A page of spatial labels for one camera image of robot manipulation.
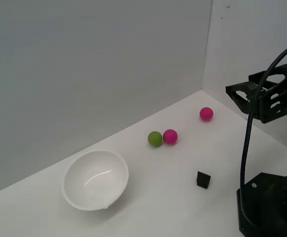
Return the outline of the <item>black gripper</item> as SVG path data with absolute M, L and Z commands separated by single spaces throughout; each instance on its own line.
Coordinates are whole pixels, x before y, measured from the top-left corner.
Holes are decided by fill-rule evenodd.
M 250 102 L 253 100 L 257 85 L 266 71 L 249 75 L 248 81 L 225 87 L 226 93 L 238 106 L 242 113 L 248 115 Z M 278 82 L 265 81 L 258 96 L 256 108 L 258 119 L 262 123 L 268 123 L 287 115 L 285 109 L 287 101 L 287 64 L 274 68 L 270 76 L 281 75 L 284 78 Z

